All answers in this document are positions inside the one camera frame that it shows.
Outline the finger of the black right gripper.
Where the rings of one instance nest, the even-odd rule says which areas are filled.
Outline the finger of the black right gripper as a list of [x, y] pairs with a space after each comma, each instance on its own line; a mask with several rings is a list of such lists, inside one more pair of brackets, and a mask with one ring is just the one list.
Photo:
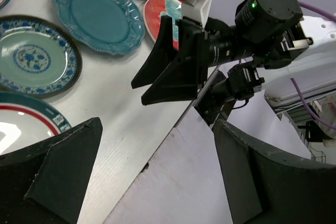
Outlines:
[[208, 33], [193, 22], [177, 21], [179, 48], [162, 74], [141, 97], [143, 105], [161, 102], [187, 101], [197, 97], [201, 83], [204, 58], [209, 50]]
[[153, 84], [176, 55], [172, 17], [162, 16], [159, 34], [147, 60], [131, 81], [133, 89]]

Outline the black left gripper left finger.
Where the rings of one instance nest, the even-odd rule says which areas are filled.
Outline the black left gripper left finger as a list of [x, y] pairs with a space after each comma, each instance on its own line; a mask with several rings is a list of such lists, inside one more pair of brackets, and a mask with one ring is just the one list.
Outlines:
[[102, 131], [91, 118], [1, 155], [1, 223], [77, 223]]

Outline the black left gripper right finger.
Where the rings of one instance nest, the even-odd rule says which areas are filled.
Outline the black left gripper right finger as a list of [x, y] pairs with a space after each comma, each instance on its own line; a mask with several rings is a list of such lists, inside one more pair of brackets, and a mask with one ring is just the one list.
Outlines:
[[234, 223], [335, 223], [335, 166], [306, 159], [224, 120], [213, 126]]

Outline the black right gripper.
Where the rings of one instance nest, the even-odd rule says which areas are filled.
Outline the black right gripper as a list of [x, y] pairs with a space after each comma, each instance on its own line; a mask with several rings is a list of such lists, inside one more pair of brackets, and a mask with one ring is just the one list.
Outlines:
[[298, 0], [244, 0], [233, 26], [208, 18], [209, 66], [252, 57], [256, 67], [286, 67], [313, 44], [302, 20]]

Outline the red teal crane plate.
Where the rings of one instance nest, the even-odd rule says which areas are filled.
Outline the red teal crane plate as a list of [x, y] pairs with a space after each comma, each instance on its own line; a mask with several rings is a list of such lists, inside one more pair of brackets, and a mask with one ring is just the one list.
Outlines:
[[156, 41], [162, 16], [172, 17], [173, 46], [178, 49], [179, 29], [175, 24], [182, 18], [181, 3], [175, 0], [147, 0], [143, 9], [143, 18], [149, 36]]

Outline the white plate red green rim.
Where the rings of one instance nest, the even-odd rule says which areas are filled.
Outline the white plate red green rim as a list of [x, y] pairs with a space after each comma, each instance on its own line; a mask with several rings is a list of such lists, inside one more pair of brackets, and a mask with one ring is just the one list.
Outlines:
[[7, 154], [71, 128], [57, 109], [28, 95], [1, 92], [1, 154]]

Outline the teal scalloped plate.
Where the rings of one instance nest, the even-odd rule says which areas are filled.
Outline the teal scalloped plate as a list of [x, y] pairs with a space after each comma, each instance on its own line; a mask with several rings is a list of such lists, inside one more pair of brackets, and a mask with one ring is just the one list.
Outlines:
[[94, 51], [126, 55], [141, 46], [144, 20], [133, 0], [53, 1], [63, 26]]

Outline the blue floral green plate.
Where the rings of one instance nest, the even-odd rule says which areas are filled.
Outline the blue floral green plate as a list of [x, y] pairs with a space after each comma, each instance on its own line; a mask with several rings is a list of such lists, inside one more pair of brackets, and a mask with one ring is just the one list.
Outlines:
[[59, 26], [27, 15], [1, 17], [1, 89], [52, 97], [70, 89], [82, 56]]

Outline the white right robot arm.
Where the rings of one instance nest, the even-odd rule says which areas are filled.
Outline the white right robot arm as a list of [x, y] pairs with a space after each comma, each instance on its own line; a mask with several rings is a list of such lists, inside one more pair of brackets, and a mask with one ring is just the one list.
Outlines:
[[259, 68], [303, 66], [317, 45], [303, 22], [298, 0], [244, 0], [237, 6], [234, 26], [214, 18], [198, 21], [189, 14], [178, 20], [164, 15], [155, 45], [131, 86], [148, 87], [143, 105], [194, 100], [210, 67], [234, 62], [198, 104], [202, 117], [213, 122], [224, 104], [248, 103], [262, 89]]

